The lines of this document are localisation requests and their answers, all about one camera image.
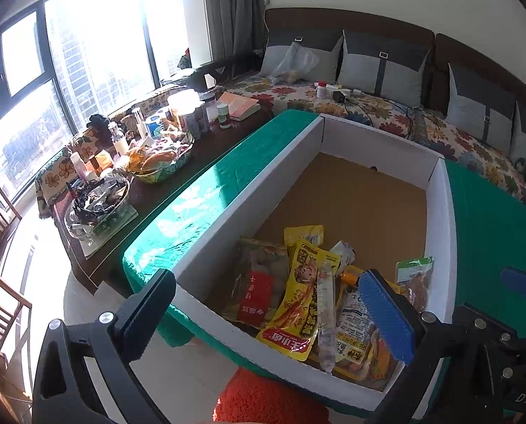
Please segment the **glass bowl with clutter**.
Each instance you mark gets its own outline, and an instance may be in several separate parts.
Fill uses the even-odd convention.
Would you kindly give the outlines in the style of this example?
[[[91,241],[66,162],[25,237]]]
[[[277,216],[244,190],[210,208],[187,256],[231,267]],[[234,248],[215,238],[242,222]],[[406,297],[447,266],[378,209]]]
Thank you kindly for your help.
[[[130,181],[110,172],[100,179],[67,184],[72,201],[64,214],[68,234],[74,239],[95,239],[132,213]]]

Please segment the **floral sofa cover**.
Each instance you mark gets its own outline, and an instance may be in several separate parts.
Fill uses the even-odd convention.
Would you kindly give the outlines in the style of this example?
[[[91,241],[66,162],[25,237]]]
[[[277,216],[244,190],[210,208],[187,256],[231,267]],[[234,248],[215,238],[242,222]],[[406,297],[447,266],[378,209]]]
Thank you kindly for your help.
[[[396,101],[364,93],[349,94],[345,104],[320,99],[312,81],[274,83],[257,74],[245,74],[228,82],[225,90],[252,98],[274,115],[288,109],[352,117],[358,122],[428,147],[471,170],[526,205],[526,184],[510,160],[463,130],[447,123],[438,111],[412,108]]]

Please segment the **pink book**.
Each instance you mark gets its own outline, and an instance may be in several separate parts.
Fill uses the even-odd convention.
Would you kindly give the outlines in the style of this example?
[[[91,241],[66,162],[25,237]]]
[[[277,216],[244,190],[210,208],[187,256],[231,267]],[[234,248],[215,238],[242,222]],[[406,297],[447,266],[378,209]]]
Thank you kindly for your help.
[[[232,120],[241,122],[251,117],[252,114],[260,110],[258,100],[225,92],[218,100],[219,104],[226,104]]]

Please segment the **yellow red snack bag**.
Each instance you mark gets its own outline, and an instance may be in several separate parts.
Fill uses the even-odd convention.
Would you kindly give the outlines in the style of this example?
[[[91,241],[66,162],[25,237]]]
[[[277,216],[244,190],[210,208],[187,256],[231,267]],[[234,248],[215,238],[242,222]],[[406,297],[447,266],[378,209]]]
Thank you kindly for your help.
[[[283,300],[256,340],[305,362],[318,333],[318,280],[333,278],[340,263],[339,255],[301,239],[295,246]]]

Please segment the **white plastic bag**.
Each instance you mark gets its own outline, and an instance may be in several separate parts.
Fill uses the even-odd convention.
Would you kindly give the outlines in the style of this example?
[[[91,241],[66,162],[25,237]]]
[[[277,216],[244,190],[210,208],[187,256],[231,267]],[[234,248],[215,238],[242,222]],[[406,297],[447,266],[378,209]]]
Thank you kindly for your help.
[[[269,78],[274,83],[293,84],[301,80],[318,64],[318,56],[295,41],[289,46],[282,61],[271,71]]]

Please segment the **dark meat snack bag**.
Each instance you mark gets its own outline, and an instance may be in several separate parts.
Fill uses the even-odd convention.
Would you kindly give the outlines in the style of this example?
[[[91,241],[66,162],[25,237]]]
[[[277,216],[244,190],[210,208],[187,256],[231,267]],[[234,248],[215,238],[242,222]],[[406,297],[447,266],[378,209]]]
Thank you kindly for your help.
[[[264,328],[282,301],[289,273],[285,245],[242,236],[237,242],[232,288],[222,317],[256,329]]]

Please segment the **grey curtain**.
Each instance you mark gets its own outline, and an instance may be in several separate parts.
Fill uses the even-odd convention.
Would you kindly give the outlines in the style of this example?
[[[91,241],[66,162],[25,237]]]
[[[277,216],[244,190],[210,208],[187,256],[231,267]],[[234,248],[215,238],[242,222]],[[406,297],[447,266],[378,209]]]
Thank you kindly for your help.
[[[264,0],[205,0],[205,10],[214,60],[262,49]]]

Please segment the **orange blue sausage stick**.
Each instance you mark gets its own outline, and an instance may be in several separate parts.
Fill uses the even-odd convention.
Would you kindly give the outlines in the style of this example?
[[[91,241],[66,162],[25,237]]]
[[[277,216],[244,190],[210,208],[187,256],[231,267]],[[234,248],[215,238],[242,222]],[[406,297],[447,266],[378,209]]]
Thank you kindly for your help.
[[[359,275],[343,272],[340,274],[340,280],[347,286],[357,287]]]

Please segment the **far left grey pillow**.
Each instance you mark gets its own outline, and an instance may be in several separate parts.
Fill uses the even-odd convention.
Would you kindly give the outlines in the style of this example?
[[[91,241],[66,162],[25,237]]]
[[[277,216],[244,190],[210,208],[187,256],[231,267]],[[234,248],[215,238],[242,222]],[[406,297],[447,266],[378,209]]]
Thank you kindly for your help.
[[[337,78],[342,30],[291,29],[271,31],[260,71],[272,81],[322,81]]]

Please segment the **white yellow snack bag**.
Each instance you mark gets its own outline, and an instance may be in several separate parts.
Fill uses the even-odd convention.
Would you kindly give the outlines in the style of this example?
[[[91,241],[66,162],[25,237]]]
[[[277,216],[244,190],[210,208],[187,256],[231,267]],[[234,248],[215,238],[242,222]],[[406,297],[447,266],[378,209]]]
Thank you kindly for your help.
[[[348,265],[341,273],[360,275],[362,269]],[[397,362],[361,298],[358,287],[341,282],[336,318],[336,364],[334,372],[361,386],[383,390]]]

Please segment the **white medicine bottle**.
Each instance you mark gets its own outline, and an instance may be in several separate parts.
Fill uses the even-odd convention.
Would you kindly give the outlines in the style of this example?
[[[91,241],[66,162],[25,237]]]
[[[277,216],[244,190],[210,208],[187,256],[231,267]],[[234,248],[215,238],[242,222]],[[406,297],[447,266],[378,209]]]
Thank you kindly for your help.
[[[316,88],[316,97],[320,100],[326,100],[328,97],[327,85],[325,81],[319,81]]]

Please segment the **dark wooden coffee table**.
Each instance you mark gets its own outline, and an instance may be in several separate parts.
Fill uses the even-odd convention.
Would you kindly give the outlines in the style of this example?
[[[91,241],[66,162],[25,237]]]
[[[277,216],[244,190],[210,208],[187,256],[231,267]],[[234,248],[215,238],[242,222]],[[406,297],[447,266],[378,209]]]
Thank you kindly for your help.
[[[127,296],[130,285],[122,269],[125,250],[184,188],[273,117],[273,112],[262,108],[246,120],[233,122],[227,129],[214,123],[210,131],[203,134],[183,155],[176,169],[131,176],[127,201],[138,215],[88,258],[83,253],[81,243],[70,235],[65,225],[64,216],[71,205],[72,196],[68,192],[61,194],[52,206],[52,218],[76,280],[92,294],[102,282],[107,282],[120,294]]]

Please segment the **orange red stool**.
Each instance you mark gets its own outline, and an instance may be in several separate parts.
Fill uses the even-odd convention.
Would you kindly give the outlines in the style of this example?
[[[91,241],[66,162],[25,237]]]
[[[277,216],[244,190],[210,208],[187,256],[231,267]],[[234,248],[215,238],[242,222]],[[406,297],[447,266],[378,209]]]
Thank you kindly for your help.
[[[328,409],[309,394],[239,367],[212,412],[222,423],[329,423]]]

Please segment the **long clear snack packet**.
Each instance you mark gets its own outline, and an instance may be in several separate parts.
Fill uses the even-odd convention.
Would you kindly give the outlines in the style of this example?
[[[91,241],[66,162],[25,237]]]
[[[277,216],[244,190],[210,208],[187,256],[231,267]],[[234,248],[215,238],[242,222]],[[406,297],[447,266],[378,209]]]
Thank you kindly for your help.
[[[317,278],[318,363],[331,374],[336,364],[336,301],[332,263],[321,263]]]

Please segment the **clear packed brown cake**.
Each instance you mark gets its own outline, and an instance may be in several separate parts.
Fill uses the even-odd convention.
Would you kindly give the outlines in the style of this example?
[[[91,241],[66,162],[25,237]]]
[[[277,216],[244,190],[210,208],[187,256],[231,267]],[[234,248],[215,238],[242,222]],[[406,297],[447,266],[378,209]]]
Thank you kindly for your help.
[[[396,283],[402,294],[408,299],[417,312],[423,312],[428,304],[434,258],[414,258],[396,263]]]

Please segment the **yellow green snack packet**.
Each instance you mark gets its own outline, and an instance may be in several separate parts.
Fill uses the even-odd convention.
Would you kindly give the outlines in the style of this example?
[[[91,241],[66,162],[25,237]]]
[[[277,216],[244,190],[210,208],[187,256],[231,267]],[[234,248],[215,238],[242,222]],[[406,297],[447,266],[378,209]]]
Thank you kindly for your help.
[[[284,244],[287,247],[294,247],[301,240],[305,239],[310,243],[321,246],[324,241],[324,228],[322,225],[306,225],[298,227],[287,227],[283,232]]]

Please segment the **green fruit bowl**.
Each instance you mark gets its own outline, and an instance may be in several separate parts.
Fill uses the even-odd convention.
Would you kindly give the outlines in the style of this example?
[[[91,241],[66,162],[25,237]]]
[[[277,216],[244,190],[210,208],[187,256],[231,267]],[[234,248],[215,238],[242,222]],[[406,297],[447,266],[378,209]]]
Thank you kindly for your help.
[[[136,143],[120,158],[119,169],[144,183],[162,182],[188,161],[194,143],[189,132],[169,132],[158,140]]]

